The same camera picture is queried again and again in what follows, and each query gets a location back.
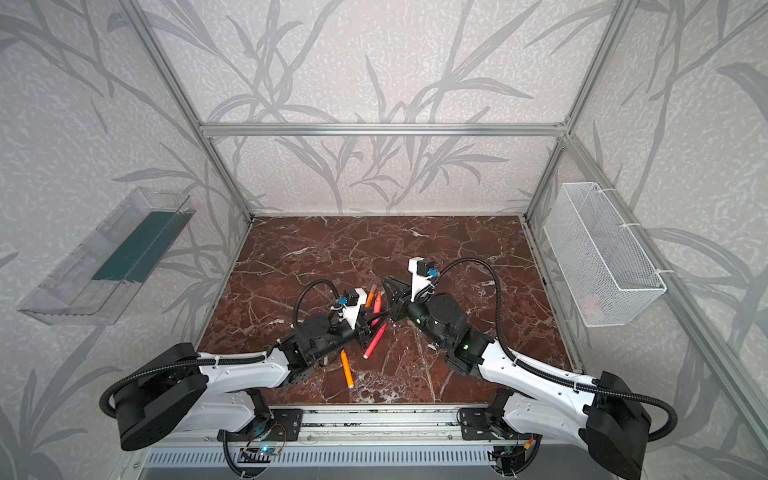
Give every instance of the gray floor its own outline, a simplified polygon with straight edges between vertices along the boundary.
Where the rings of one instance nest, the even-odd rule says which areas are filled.
[[[237,478],[228,468],[147,468],[140,480],[227,480]],[[386,467],[386,468],[268,468],[259,480],[497,480],[490,467]],[[584,450],[569,445],[542,445],[521,480],[616,480]]]

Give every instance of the marble surface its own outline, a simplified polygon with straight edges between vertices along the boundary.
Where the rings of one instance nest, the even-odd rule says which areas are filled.
[[[517,217],[263,217],[251,230],[200,350],[242,353],[265,349],[291,334],[290,315],[304,285],[332,280],[342,292],[369,290],[379,278],[409,280],[408,259],[438,268],[459,257],[487,260],[502,280],[510,346],[570,369],[541,279]],[[493,334],[493,284],[480,266],[462,264],[441,280],[469,322]],[[330,291],[310,291],[300,320],[326,312]],[[354,402],[487,402],[498,385],[452,372],[408,320],[387,327],[371,357],[346,347],[355,379],[349,389],[338,358],[298,386],[264,389],[272,404]]]

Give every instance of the wall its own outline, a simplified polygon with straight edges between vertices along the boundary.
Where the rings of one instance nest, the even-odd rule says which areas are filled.
[[[141,4],[207,122],[561,122],[614,7],[612,0]],[[283,215],[521,212],[553,144],[217,140],[253,209]]]
[[[768,3],[642,6],[575,133],[768,392]],[[581,323],[541,224],[555,185],[582,180],[566,156],[532,223],[590,371],[615,372],[680,415],[649,444],[647,477],[768,478],[768,459],[664,300],[628,326]]]
[[[0,478],[103,479],[101,391],[194,339],[246,224],[113,2],[0,5]],[[114,326],[16,311],[135,187],[197,210]]]

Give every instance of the white mesh basket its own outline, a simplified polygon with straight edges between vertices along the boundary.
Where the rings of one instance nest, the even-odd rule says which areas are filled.
[[[544,232],[586,326],[626,325],[667,291],[596,183],[562,184]]]

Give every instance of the wallpaper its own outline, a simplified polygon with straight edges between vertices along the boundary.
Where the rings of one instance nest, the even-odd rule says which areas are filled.
[[[576,132],[768,395],[767,14],[636,12]]]
[[[202,333],[247,225],[118,7],[0,5],[0,478],[102,480],[98,409],[125,372]],[[135,187],[197,212],[114,326],[46,326],[17,306]]]
[[[638,7],[575,126],[764,391],[767,12],[766,2]],[[559,184],[583,180],[565,155],[531,225],[588,370],[617,373],[680,415],[649,444],[646,476],[768,478],[768,459],[663,297],[627,326],[584,327],[541,231]]]
[[[203,121],[559,122],[613,0],[141,0]]]
[[[227,137],[217,144],[253,210],[266,215],[520,214],[553,146],[551,137]]]

